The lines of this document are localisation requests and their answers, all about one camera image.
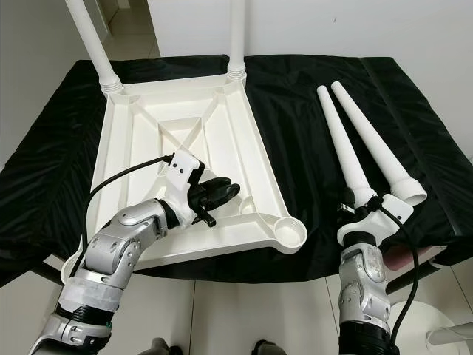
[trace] conical plastic tube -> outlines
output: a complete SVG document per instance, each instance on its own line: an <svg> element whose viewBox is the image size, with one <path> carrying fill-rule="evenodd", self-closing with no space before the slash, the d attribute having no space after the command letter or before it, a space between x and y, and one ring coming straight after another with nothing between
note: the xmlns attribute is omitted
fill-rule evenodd
<svg viewBox="0 0 473 355"><path fill-rule="evenodd" d="M317 94L324 110L325 119L327 120L328 129L332 136L343 176L348 187L353 190L355 208L358 208L365 205L373 195L376 195L376 192L368 184L367 177L364 175L327 88L324 86L317 88Z"/></svg>
<svg viewBox="0 0 473 355"><path fill-rule="evenodd" d="M410 177L345 88L336 81L332 84L332 90L389 182L391 193L411 206L423 202L427 198L427 193L422 185Z"/></svg>

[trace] white mounting bracket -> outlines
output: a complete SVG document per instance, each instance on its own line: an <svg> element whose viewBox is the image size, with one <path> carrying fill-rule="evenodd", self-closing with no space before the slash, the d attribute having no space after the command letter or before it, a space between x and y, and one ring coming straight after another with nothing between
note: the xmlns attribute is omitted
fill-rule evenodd
<svg viewBox="0 0 473 355"><path fill-rule="evenodd" d="M414 212L414 208L411 205L399 200L395 196L386 194L383 196L383 200L382 206L396 216L401 223L405 223ZM337 240L343 246L343 239L346 234L352 231L365 231L376 238L376 245L379 246L383 240L392 236L398 230L398 225L383 212L375 211L370 212L359 222L342 226L337 232Z"/></svg>
<svg viewBox="0 0 473 355"><path fill-rule="evenodd" d="M200 162L191 154L179 149L174 154L166 174L166 193L163 200L174 210L179 224L186 228L192 224L197 214L189 207L187 193L191 185L189 179Z"/></svg>

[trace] white tape wrap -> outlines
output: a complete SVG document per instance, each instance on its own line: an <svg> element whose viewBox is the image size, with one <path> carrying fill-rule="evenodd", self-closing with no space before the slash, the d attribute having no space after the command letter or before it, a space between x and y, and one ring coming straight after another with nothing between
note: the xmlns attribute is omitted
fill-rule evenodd
<svg viewBox="0 0 473 355"><path fill-rule="evenodd" d="M169 207L172 208L172 210L176 214L177 220L179 221L179 227L181 229L189 227L192 222L194 222L195 217L197 217L197 213L192 211L187 203L182 204L171 197L165 197L163 198L163 200L169 205Z"/></svg>
<svg viewBox="0 0 473 355"><path fill-rule="evenodd" d="M122 293L119 288L71 277L61 292L59 304L68 312L75 311L81 305L115 312Z"/></svg>

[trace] silver robot arm segment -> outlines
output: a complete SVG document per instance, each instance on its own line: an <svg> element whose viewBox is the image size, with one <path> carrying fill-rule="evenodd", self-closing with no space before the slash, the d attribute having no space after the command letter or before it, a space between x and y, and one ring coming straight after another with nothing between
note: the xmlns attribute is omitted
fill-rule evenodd
<svg viewBox="0 0 473 355"><path fill-rule="evenodd" d="M339 353L398 355L387 324L391 304L383 256L374 236L364 231L347 234L339 273Z"/></svg>
<svg viewBox="0 0 473 355"><path fill-rule="evenodd" d="M166 236L168 219L176 226L175 216L167 218L163 204L153 199L127 207L92 238L30 354L96 354L105 346L140 255ZM61 352L52 352L55 348Z"/></svg>

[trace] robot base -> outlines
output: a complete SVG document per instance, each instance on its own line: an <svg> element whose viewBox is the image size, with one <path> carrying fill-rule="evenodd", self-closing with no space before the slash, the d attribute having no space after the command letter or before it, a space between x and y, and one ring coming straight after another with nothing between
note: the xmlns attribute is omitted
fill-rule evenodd
<svg viewBox="0 0 473 355"><path fill-rule="evenodd" d="M392 328L405 302L391 307L389 326ZM414 301L399 328L397 346L401 354L416 355L470 355L466 342L432 345L427 342L427 332L455 325L445 314L426 303Z"/></svg>

